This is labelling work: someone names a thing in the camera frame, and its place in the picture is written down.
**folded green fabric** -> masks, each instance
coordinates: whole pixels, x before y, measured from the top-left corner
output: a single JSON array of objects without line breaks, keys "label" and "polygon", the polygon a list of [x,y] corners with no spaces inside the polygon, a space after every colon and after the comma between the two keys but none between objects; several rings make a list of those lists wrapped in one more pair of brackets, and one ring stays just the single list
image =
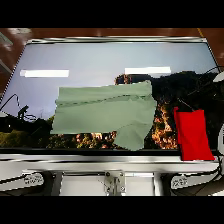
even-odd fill
[{"label": "folded green fabric", "polygon": [[144,147],[156,101],[150,81],[136,84],[59,88],[51,134],[117,131],[114,143],[130,150]]}]

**red fabric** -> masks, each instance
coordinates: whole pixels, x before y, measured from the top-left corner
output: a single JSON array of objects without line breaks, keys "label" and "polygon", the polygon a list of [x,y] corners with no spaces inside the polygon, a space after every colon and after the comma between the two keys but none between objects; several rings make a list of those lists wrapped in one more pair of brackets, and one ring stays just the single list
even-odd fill
[{"label": "red fabric", "polygon": [[182,150],[182,160],[215,160],[208,145],[203,110],[177,112],[174,119],[178,133],[178,144]]}]

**red floor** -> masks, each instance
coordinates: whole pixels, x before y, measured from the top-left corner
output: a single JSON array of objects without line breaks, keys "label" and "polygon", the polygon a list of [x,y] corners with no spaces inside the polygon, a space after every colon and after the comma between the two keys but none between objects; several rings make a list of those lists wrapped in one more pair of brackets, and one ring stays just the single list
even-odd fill
[{"label": "red floor", "polygon": [[[28,39],[76,36],[196,36],[206,37],[219,65],[224,65],[224,28],[30,28],[31,33],[13,34],[8,28],[0,32],[13,42],[0,42],[0,59],[13,70]],[[0,93],[8,76],[0,72]]]}]

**red cloth bag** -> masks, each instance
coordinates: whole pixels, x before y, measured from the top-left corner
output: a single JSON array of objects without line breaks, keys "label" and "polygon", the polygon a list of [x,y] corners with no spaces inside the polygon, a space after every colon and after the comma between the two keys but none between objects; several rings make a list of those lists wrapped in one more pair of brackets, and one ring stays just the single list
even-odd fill
[{"label": "red cloth bag", "polygon": [[208,145],[204,111],[178,112],[178,109],[174,108],[174,119],[182,160],[215,160]]}]

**metal frame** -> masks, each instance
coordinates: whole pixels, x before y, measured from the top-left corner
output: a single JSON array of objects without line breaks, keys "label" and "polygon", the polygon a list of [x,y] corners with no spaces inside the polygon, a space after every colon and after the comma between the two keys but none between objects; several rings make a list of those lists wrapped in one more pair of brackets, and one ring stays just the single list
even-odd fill
[{"label": "metal frame", "polygon": [[[104,43],[104,42],[171,42],[171,43],[206,43],[206,38],[199,37],[164,37],[164,36],[108,36],[108,37],[70,37],[70,38],[45,38],[45,39],[31,39],[27,41],[29,44],[57,44],[57,43]],[[156,150],[159,156],[151,156],[155,150],[139,151],[140,156],[136,156],[135,152],[124,152],[126,156],[120,156],[118,151],[108,152],[108,156],[105,156],[107,152],[99,151],[94,156],[91,151],[82,152],[74,151],[70,155],[68,152],[59,152],[52,150],[50,152],[44,152],[42,149],[0,149],[0,161],[17,161],[17,162],[30,162],[31,164],[45,164],[47,169],[57,169],[64,171],[70,170],[70,165],[74,164],[73,170],[80,171],[99,171],[109,169],[123,169],[124,171],[140,171],[140,172],[203,172],[210,171],[217,167],[216,161],[192,161],[183,162],[180,160],[180,152],[178,150],[171,150],[169,153],[164,150]]]}]

